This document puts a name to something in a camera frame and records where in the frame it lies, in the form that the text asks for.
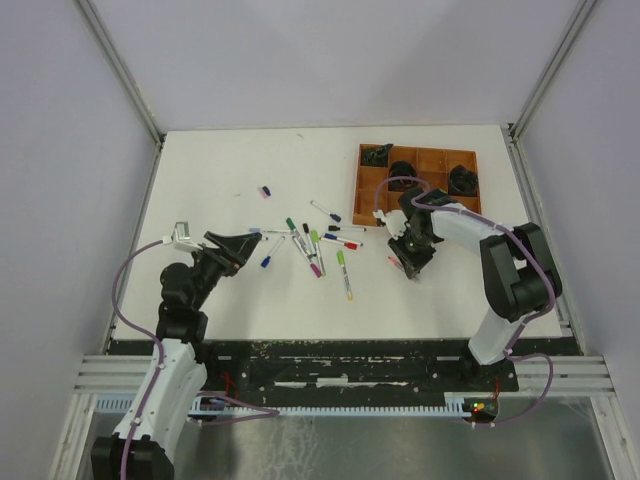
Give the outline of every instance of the wooden organizer box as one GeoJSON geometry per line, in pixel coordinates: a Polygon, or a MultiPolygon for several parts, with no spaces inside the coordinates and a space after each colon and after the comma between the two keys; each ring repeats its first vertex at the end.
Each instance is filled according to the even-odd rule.
{"type": "MultiPolygon", "coordinates": [[[[410,163],[418,172],[418,177],[426,180],[432,189],[440,188],[448,192],[449,172],[454,167],[462,165],[472,172],[478,173],[476,152],[466,150],[442,150],[436,148],[417,148],[394,146],[389,152],[389,162],[386,167],[370,167],[362,165],[362,151],[365,148],[381,147],[382,145],[360,145],[358,154],[358,174],[356,179],[356,194],[353,207],[353,224],[375,226],[373,217],[374,196],[378,185],[388,178],[391,165],[397,161],[410,163]]],[[[398,198],[404,192],[389,191],[389,184],[380,190],[378,208],[385,213],[400,210],[398,198]]],[[[480,188],[477,196],[462,197],[451,195],[462,205],[477,213],[481,212],[480,188]]]]}

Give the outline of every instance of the white table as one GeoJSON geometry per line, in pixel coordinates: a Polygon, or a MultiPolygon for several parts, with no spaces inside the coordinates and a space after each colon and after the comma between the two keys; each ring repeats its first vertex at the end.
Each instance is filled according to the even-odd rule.
{"type": "MultiPolygon", "coordinates": [[[[139,246],[188,220],[191,236],[211,230],[239,234],[249,227],[285,228],[292,217],[324,232],[329,218],[309,205],[317,200],[343,216],[353,212],[356,158],[361,143],[475,150],[482,209],[505,223],[527,221],[508,153],[497,125],[438,127],[297,128],[171,132],[153,185],[139,246]],[[272,192],[263,199],[258,188],[272,192]]],[[[439,339],[472,336],[488,308],[479,258],[444,242],[408,281],[387,256],[382,228],[344,233],[365,243],[345,251],[354,300],[346,298],[337,248],[322,243],[327,277],[317,279],[293,242],[267,269],[260,262],[277,239],[261,242],[236,277],[222,279],[205,303],[210,339],[439,339]]],[[[159,275],[172,262],[192,264],[185,253],[161,246],[134,262],[123,311],[155,331],[161,301],[159,275]]],[[[534,322],[525,336],[558,337],[555,313],[534,322]]],[[[118,324],[116,339],[143,338],[118,324]]]]}

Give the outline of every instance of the purple cable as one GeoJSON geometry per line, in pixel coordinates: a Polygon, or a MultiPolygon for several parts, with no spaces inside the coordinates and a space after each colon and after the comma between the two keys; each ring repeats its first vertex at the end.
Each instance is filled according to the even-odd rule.
{"type": "Polygon", "coordinates": [[[426,182],[425,180],[422,180],[420,178],[407,177],[407,176],[398,176],[398,177],[390,177],[390,178],[387,178],[384,181],[382,181],[380,183],[380,185],[378,185],[378,188],[376,189],[376,194],[375,194],[375,198],[374,198],[374,211],[378,210],[378,195],[380,194],[380,190],[382,189],[382,186],[385,185],[386,183],[392,182],[394,180],[413,180],[415,182],[422,183],[423,185],[426,185],[427,188],[425,189],[424,192],[422,192],[420,195],[417,195],[416,197],[411,199],[411,205],[413,205],[416,208],[421,208],[423,210],[451,212],[451,213],[455,213],[455,214],[458,214],[458,215],[466,215],[467,217],[473,218],[474,220],[476,220],[476,221],[478,221],[480,223],[483,223],[483,224],[485,224],[485,225],[487,225],[487,226],[489,226],[491,228],[495,228],[496,230],[499,230],[500,232],[504,233],[505,235],[507,235],[507,237],[509,237],[509,239],[514,243],[514,245],[516,247],[518,247],[518,249],[522,252],[522,254],[527,259],[529,264],[533,267],[533,269],[536,271],[536,273],[540,276],[540,279],[544,283],[544,286],[545,286],[545,288],[547,290],[547,294],[549,295],[549,303],[541,311],[535,312],[535,313],[529,315],[528,317],[526,317],[524,320],[522,320],[522,323],[520,324],[520,326],[516,329],[516,331],[511,336],[511,339],[509,340],[509,343],[507,343],[507,346],[505,347],[504,354],[505,354],[505,358],[507,360],[510,360],[510,361],[512,361],[514,363],[522,362],[524,360],[529,360],[531,358],[543,358],[544,360],[546,360],[547,363],[549,364],[549,377],[547,379],[547,383],[546,383],[546,385],[544,387],[544,390],[540,394],[540,397],[538,397],[538,399],[535,401],[535,403],[529,409],[525,410],[524,412],[522,412],[522,413],[520,413],[520,414],[518,414],[518,415],[516,415],[514,417],[507,418],[505,420],[492,422],[490,424],[479,424],[479,425],[482,425],[482,426],[493,426],[493,425],[496,425],[496,424],[511,423],[511,422],[513,422],[513,421],[515,421],[517,419],[520,419],[520,418],[522,418],[522,417],[524,417],[524,416],[536,411],[540,407],[540,405],[542,404],[542,401],[546,398],[547,394],[549,393],[549,390],[551,389],[551,382],[553,381],[553,361],[551,360],[551,357],[549,357],[548,355],[546,355],[544,353],[532,353],[531,355],[525,355],[523,357],[512,357],[511,356],[511,349],[513,348],[515,343],[518,341],[518,338],[520,338],[520,335],[524,331],[524,329],[527,326],[527,324],[529,324],[532,320],[535,320],[536,318],[539,318],[539,317],[542,317],[543,315],[546,315],[551,310],[553,310],[553,308],[555,307],[556,295],[555,295],[555,292],[553,290],[553,285],[551,285],[551,281],[549,280],[547,275],[544,273],[544,270],[542,269],[542,267],[538,264],[538,262],[536,262],[535,258],[533,258],[533,255],[531,255],[529,250],[527,250],[527,248],[524,246],[524,244],[518,239],[518,237],[515,236],[515,234],[511,230],[509,230],[505,226],[500,225],[498,223],[495,223],[495,222],[489,220],[488,218],[483,217],[480,214],[472,212],[471,210],[459,209],[459,208],[447,207],[447,206],[424,205],[424,204],[418,203],[418,201],[420,199],[422,199],[423,197],[425,197],[426,195],[429,194],[429,191],[430,191],[430,188],[431,188],[428,182],[426,182]]]}
{"type": "Polygon", "coordinates": [[[216,392],[200,392],[196,396],[219,398],[220,400],[224,400],[225,402],[228,402],[228,403],[233,403],[234,405],[238,405],[239,407],[245,407],[245,408],[250,408],[252,410],[257,410],[259,412],[264,412],[261,415],[247,415],[245,417],[230,418],[229,420],[212,420],[210,422],[202,422],[202,423],[200,423],[198,420],[189,419],[191,423],[196,423],[198,425],[207,425],[207,426],[231,425],[232,423],[246,422],[247,420],[257,420],[260,418],[271,418],[271,417],[280,415],[280,411],[275,410],[273,408],[258,407],[257,405],[251,405],[250,403],[245,403],[240,400],[236,400],[235,398],[227,397],[226,395],[221,395],[216,392]]]}
{"type": "MultiPolygon", "coordinates": [[[[118,316],[118,318],[122,320],[122,322],[126,326],[133,328],[134,330],[140,333],[143,333],[147,337],[151,338],[151,340],[153,340],[153,343],[156,344],[156,347],[158,347],[158,363],[156,364],[156,369],[153,372],[151,381],[149,381],[149,385],[147,386],[147,389],[145,390],[144,395],[140,400],[140,404],[138,405],[138,409],[136,410],[135,418],[138,418],[140,417],[140,415],[142,415],[144,407],[147,404],[147,401],[149,400],[149,396],[151,395],[151,391],[153,390],[154,385],[158,381],[158,376],[162,371],[161,369],[162,361],[164,360],[164,346],[162,345],[162,342],[160,341],[160,339],[156,337],[153,333],[151,333],[149,330],[146,330],[132,323],[127,319],[127,317],[124,316],[124,314],[120,310],[120,307],[118,306],[118,283],[120,282],[120,277],[122,276],[122,273],[135,257],[140,255],[142,252],[149,250],[152,247],[155,247],[157,245],[162,245],[162,243],[163,243],[162,240],[151,242],[148,245],[145,245],[144,247],[139,248],[138,250],[133,252],[131,255],[129,255],[129,257],[122,263],[122,265],[120,265],[120,268],[116,273],[116,277],[113,280],[113,286],[111,287],[111,304],[113,305],[113,309],[115,310],[115,313],[118,316]]],[[[127,480],[127,459],[128,459],[127,457],[129,456],[131,442],[133,440],[133,435],[135,434],[137,427],[138,425],[136,425],[134,422],[131,422],[131,428],[129,428],[129,434],[127,435],[127,439],[124,442],[124,447],[122,450],[122,459],[120,460],[120,480],[127,480]]]]}

